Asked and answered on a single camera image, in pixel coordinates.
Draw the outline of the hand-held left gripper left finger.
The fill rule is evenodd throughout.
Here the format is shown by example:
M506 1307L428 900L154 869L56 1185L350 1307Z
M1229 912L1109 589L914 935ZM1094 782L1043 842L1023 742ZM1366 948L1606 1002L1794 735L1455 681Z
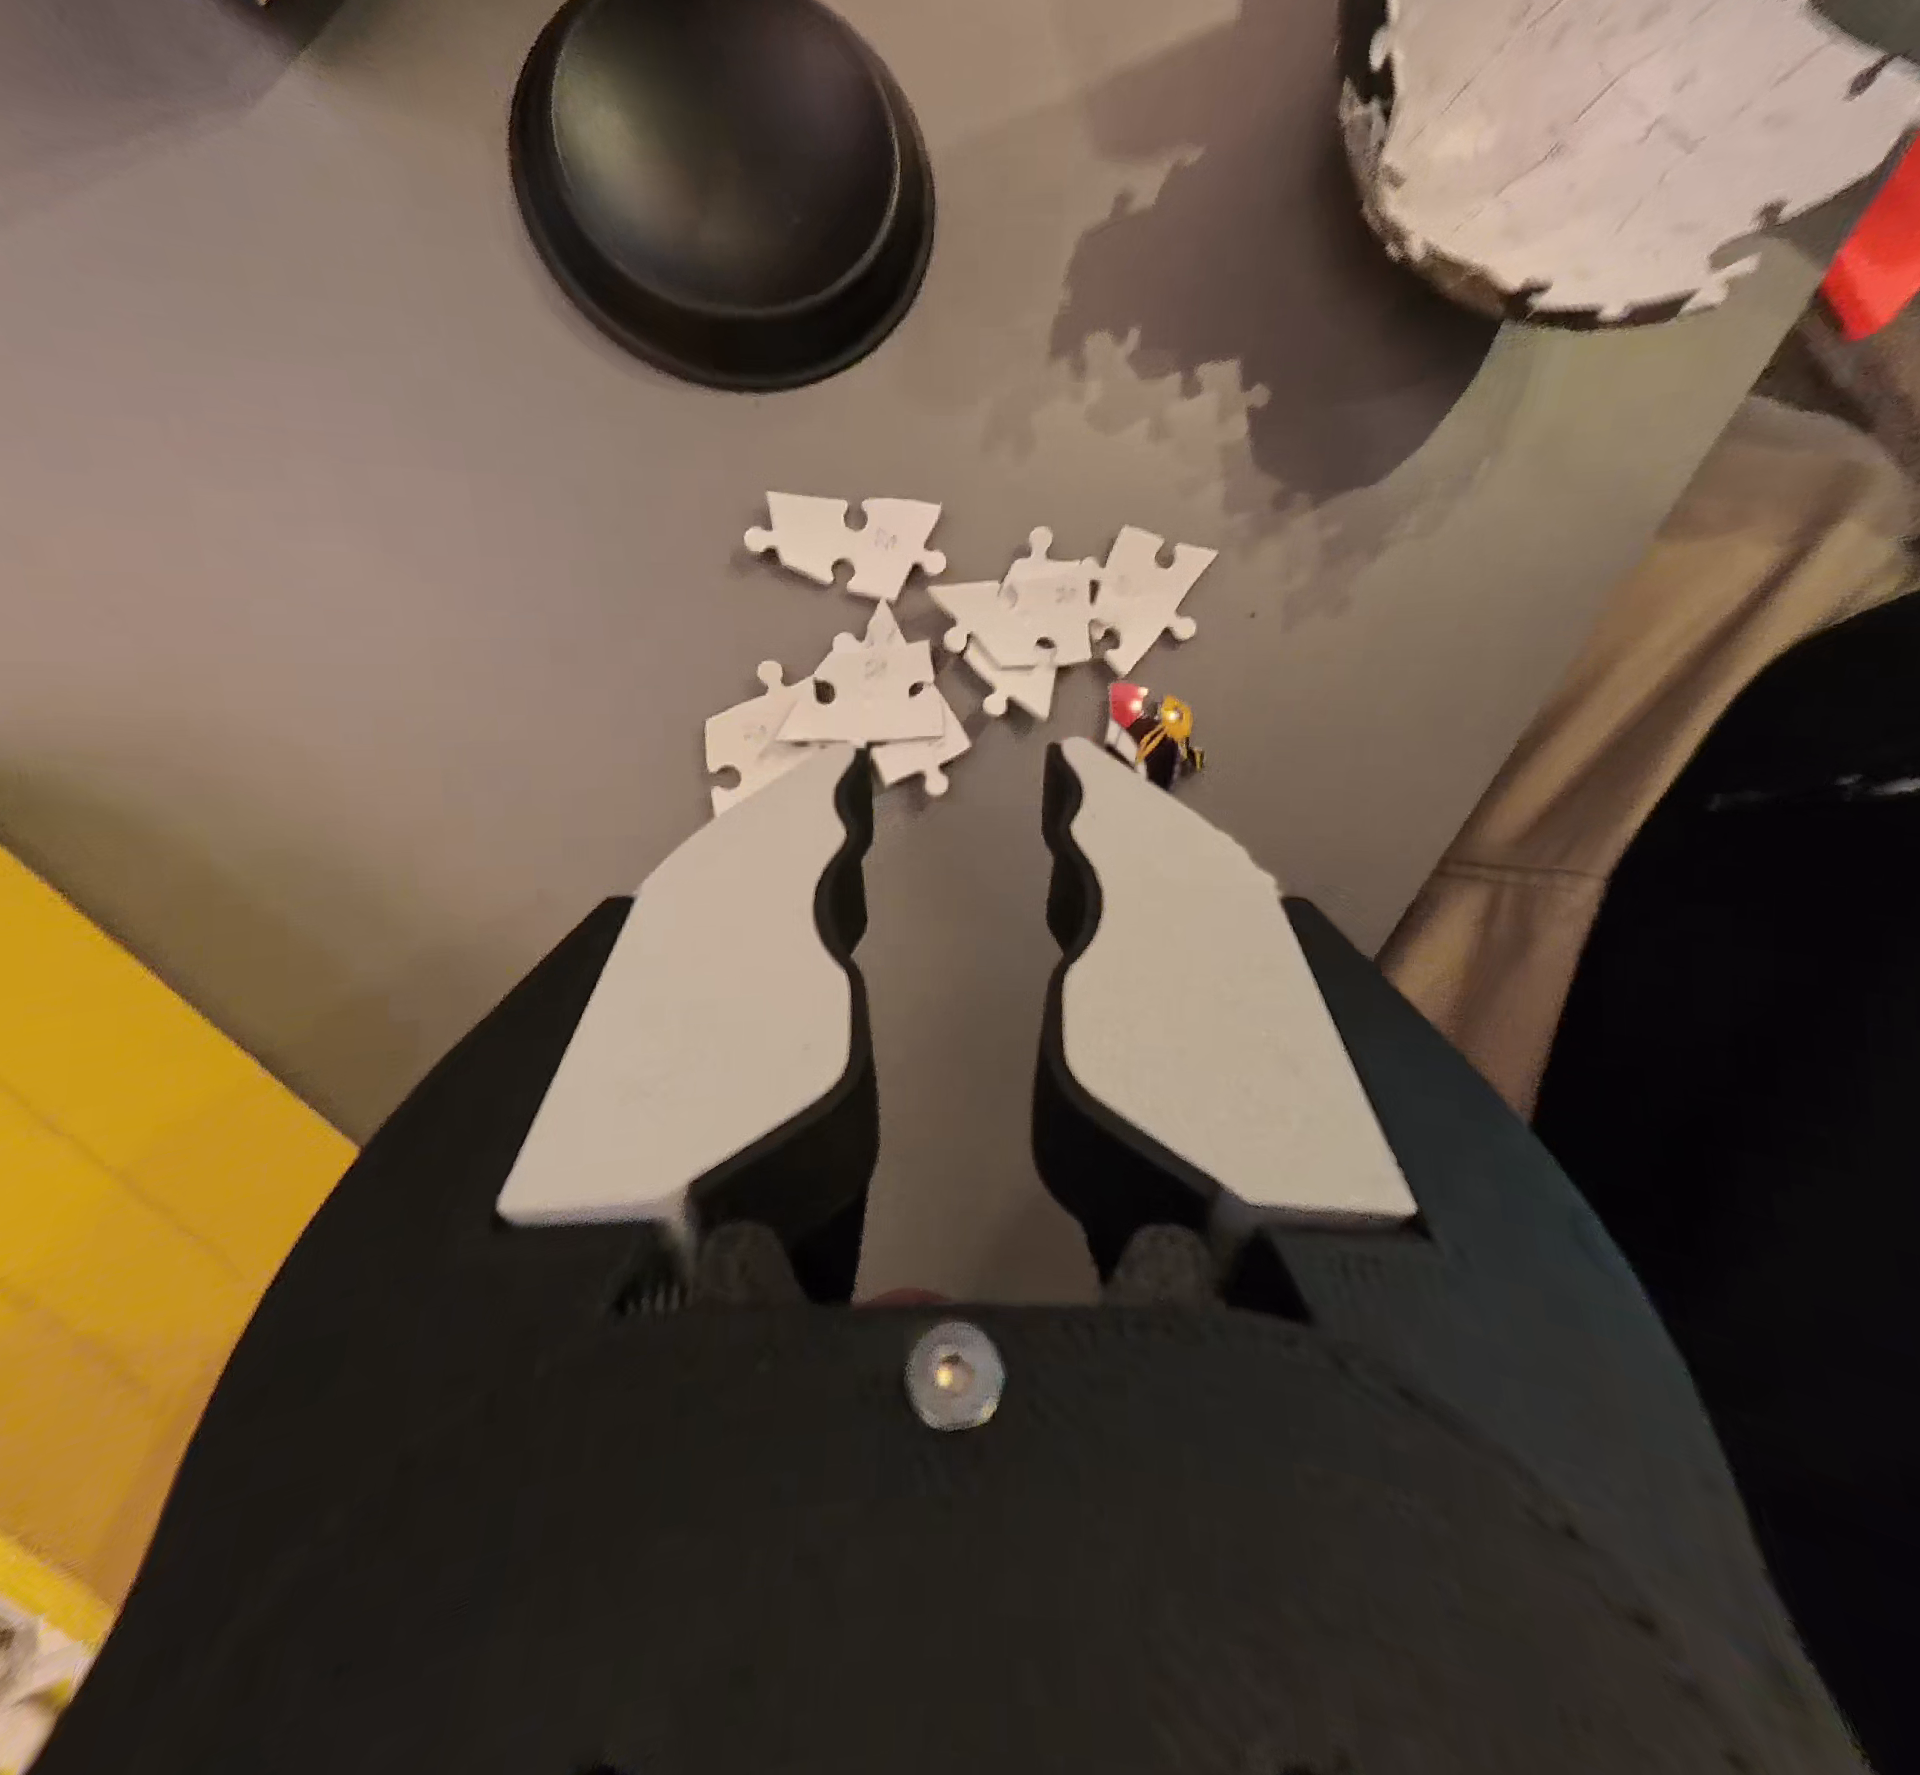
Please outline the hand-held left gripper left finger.
M517 1230L760 1225L857 1262L879 1154L870 756L818 749L641 884L497 1193Z

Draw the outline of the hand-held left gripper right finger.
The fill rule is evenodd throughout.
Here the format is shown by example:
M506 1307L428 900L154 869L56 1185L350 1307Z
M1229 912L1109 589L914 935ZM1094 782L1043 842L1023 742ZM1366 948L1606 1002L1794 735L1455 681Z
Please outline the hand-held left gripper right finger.
M1090 738L1050 747L1042 826L1030 1152L1097 1275L1147 1230L1234 1275L1264 1230L1420 1223L1277 877Z

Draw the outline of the pile of white puzzle pieces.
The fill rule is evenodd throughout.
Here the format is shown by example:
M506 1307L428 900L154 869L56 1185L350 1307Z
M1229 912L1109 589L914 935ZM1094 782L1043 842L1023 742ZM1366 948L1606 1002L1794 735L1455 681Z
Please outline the pile of white puzzle pieces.
M747 555L816 587L842 587L870 606L870 621L834 636L805 676L763 663L755 696L705 722L717 818L830 747L864 753L883 788L917 783L944 796L972 749L944 685L946 660L980 685L981 717L1043 726L1061 676L1103 663L1111 683L1140 683L1140 663L1161 642L1197 635L1188 597L1213 568L1211 546L1128 523L1103 556L1060 556L1051 529L1037 527L1004 573L950 582L933 542L940 518L933 501L876 500L853 519L845 501L768 494L765 519L742 537Z

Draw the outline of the partly built puzzle ball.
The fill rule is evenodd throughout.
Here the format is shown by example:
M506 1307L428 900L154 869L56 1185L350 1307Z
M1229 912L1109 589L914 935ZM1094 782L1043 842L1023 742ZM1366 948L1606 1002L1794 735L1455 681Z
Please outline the partly built puzzle ball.
M1916 137L1918 0L1339 0L1339 130L1381 246L1494 319L1722 305Z

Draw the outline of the colourful puzzle piece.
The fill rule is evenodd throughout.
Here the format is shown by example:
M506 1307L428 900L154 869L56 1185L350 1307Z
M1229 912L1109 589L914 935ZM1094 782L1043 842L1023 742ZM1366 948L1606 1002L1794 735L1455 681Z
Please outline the colourful puzzle piece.
M1111 683L1103 738L1136 773L1166 792L1205 769L1191 704L1142 683Z

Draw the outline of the black round puzzle stand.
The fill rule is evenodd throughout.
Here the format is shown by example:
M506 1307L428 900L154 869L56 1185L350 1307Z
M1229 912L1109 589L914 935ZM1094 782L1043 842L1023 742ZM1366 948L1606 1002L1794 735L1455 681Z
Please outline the black round puzzle stand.
M821 0L567 0L517 71L508 153L561 293L700 387L768 396L851 370L925 282L925 134Z

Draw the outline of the heap of colourful puzzle pieces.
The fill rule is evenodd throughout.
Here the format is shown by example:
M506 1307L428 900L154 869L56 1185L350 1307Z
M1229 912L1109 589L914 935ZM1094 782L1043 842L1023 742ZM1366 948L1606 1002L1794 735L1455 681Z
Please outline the heap of colourful puzzle pieces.
M3 1772L35 1763L84 1685L96 1650L3 1600Z

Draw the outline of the yellow box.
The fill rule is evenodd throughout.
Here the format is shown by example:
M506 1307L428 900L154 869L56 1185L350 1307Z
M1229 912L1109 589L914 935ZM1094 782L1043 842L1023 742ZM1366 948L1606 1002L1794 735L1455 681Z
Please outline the yellow box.
M3 856L3 1595L99 1655L356 1148Z

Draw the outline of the red plastic object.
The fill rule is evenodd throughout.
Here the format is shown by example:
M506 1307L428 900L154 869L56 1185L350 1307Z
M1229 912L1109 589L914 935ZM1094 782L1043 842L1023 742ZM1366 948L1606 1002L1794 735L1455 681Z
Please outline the red plastic object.
M1893 162L1850 227L1820 282L1839 336L1865 341L1889 327L1918 294L1918 141Z

